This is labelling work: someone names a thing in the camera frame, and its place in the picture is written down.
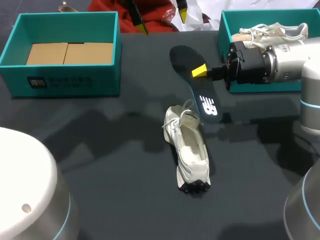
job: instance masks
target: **teal box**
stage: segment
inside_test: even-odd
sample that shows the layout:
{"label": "teal box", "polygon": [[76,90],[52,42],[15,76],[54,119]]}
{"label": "teal box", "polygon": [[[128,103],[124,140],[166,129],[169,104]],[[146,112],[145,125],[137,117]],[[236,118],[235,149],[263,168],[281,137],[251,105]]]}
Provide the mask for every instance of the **teal box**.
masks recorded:
{"label": "teal box", "polygon": [[[34,43],[113,43],[112,63],[26,65]],[[24,13],[0,57],[0,74],[12,97],[117,96],[121,49],[117,12]]]}
{"label": "teal box", "polygon": [[[264,9],[264,10],[225,10],[222,11],[218,48],[220,55],[228,54],[231,36],[240,28],[252,28],[258,24],[271,25],[276,22],[284,26],[308,24],[308,37],[320,37],[320,12],[318,9]],[[260,92],[297,92],[301,90],[299,80],[271,84],[237,84],[231,83],[231,93],[260,93]]]}

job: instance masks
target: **white sneaker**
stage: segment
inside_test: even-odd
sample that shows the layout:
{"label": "white sneaker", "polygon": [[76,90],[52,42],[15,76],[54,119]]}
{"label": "white sneaker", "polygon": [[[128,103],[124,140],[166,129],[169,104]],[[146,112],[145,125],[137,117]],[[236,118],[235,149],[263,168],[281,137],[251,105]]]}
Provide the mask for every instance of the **white sneaker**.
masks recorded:
{"label": "white sneaker", "polygon": [[265,50],[268,45],[292,43],[308,38],[308,25],[283,26],[280,23],[272,25],[259,24],[251,28],[240,28],[239,33],[232,35],[232,41],[243,41],[247,48]]}
{"label": "white sneaker", "polygon": [[210,188],[209,158],[203,137],[199,131],[200,117],[189,110],[192,99],[183,106],[171,106],[165,113],[164,139],[175,146],[178,156],[176,179],[185,193],[206,192]]}

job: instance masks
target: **box label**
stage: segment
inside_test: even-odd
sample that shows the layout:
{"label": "box label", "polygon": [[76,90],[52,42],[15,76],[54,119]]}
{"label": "box label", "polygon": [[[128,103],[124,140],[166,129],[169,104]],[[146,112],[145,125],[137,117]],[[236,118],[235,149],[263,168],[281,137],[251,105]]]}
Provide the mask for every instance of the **box label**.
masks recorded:
{"label": "box label", "polygon": [[46,89],[47,84],[44,77],[39,76],[28,76],[27,80],[33,89]]}

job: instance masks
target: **new balance logo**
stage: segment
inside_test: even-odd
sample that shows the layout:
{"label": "new balance logo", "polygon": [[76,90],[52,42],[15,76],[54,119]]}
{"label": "new balance logo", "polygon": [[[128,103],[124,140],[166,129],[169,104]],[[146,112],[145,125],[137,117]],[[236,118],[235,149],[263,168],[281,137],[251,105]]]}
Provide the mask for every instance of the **new balance logo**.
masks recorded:
{"label": "new balance logo", "polygon": [[202,106],[206,114],[217,116],[218,112],[214,106],[214,101],[211,98],[200,96],[201,101],[203,101]]}

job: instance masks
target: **cardboard insert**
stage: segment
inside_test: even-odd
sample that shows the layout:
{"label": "cardboard insert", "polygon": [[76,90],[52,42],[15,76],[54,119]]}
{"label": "cardboard insert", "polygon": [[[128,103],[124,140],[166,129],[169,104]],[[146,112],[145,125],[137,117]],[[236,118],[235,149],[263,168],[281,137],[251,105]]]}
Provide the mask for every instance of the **cardboard insert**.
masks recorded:
{"label": "cardboard insert", "polygon": [[112,43],[34,43],[26,65],[111,64],[112,58]]}

